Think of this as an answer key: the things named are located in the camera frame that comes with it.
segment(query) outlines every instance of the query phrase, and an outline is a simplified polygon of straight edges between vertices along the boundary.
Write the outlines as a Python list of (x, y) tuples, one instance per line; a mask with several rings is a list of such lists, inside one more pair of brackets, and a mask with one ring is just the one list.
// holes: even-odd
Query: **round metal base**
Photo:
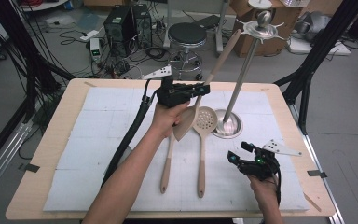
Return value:
[(231, 112), (227, 122), (223, 122), (225, 117), (225, 109), (215, 110), (217, 115), (217, 127), (213, 130), (213, 134), (220, 138), (235, 138), (242, 133), (243, 123), (241, 118)]

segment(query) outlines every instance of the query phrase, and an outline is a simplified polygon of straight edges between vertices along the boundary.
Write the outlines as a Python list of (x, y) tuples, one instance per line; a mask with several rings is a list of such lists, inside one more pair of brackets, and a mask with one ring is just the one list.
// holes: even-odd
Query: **electronic equipment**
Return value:
[(130, 41), (136, 35), (131, 7), (114, 6), (103, 26), (111, 54), (127, 57), (130, 54)]
[(274, 183), (276, 184), (277, 188), (277, 200), (278, 203), (280, 203), (282, 175), (280, 164), (275, 158), (275, 153), (290, 156), (301, 156), (302, 153), (275, 142), (273, 139), (267, 142), (263, 148), (257, 147), (247, 142), (242, 142), (241, 148), (247, 150), (248, 152), (253, 152), (255, 154), (255, 161), (241, 160), (241, 158), (232, 151), (229, 151), (227, 154), (228, 161), (237, 166), (238, 170), (244, 175), (255, 176), (260, 181), (278, 174), (278, 182), (274, 179)]
[(147, 5), (139, 4), (132, 6), (132, 14), (136, 33), (138, 34), (138, 47), (140, 49), (152, 47), (152, 18)]
[(323, 31), (330, 22), (330, 17), (325, 16), (320, 11), (313, 11), (311, 13), (305, 12), (296, 22), (295, 31), (297, 37), (302, 37), (308, 42), (314, 42), (315, 37)]
[(156, 90), (158, 103), (167, 107), (174, 107), (190, 101), (191, 98), (206, 95), (211, 92), (210, 85), (204, 83), (196, 84), (173, 84), (173, 77), (161, 78), (161, 86)]
[(101, 61), (101, 46), (99, 38), (92, 38), (89, 41), (89, 52), (94, 62), (98, 63)]
[(205, 30), (209, 30), (214, 27), (217, 27), (219, 25), (219, 22), (220, 22), (220, 17), (216, 15), (212, 15), (204, 19), (201, 19), (199, 21), (193, 21), (192, 23), (204, 28)]

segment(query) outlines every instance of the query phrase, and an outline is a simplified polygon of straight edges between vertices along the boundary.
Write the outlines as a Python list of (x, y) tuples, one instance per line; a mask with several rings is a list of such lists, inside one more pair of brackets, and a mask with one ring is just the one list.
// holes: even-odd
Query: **black metal bar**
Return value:
[(17, 111), (14, 113), (13, 117), (11, 117), (10, 121), (4, 127), (2, 132), (0, 132), (0, 149), (4, 145), (6, 140), (10, 137), (16, 126), (19, 124), (21, 118), (24, 116), (25, 111), (27, 109), (27, 104), (27, 99), (25, 99), (20, 105), (20, 107), (17, 109)]
[(298, 125), (303, 134), (307, 134), (306, 119), (312, 77), (357, 14), (358, 0), (344, 0), (300, 67), (291, 75), (274, 82), (278, 86), (290, 82), (282, 93), (289, 105), (293, 105), (302, 92)]

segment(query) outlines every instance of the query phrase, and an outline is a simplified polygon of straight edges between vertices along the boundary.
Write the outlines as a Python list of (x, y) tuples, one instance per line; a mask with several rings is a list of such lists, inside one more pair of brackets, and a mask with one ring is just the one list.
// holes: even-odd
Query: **metal stand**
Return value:
[(242, 84), (246, 78), (249, 70), (250, 63), (255, 55), (258, 44), (263, 40), (272, 39), (278, 36), (278, 26), (270, 24), (271, 14), (268, 11), (263, 11), (257, 16), (257, 21), (241, 22), (243, 23), (242, 34), (247, 34), (253, 37), (252, 44), (249, 48), (248, 55), (243, 63), (240, 75), (235, 85), (234, 92), (226, 110), (216, 110), (217, 114), (217, 127), (213, 130), (213, 134), (221, 138), (234, 138), (242, 132), (243, 124), (241, 118), (232, 113), (232, 108), (237, 101), (238, 95), (241, 91)]
[(278, 86), (290, 82), (283, 92), (283, 97), (289, 105), (294, 105), (297, 96), (302, 92), (298, 126), (303, 134), (307, 134), (306, 119), (312, 77), (357, 14), (358, 1), (344, 0), (300, 67), (289, 76), (274, 82)]

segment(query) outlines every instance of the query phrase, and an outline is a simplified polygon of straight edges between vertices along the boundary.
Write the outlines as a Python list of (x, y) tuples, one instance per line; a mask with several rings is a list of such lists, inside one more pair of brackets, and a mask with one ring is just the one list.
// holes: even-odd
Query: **metal frame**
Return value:
[(282, 93), (289, 105), (294, 105), (297, 96), (302, 92), (298, 126), (303, 134), (307, 134), (306, 120), (312, 77), (357, 14), (358, 0), (344, 0), (300, 67), (291, 75), (274, 82), (278, 86), (290, 82)]

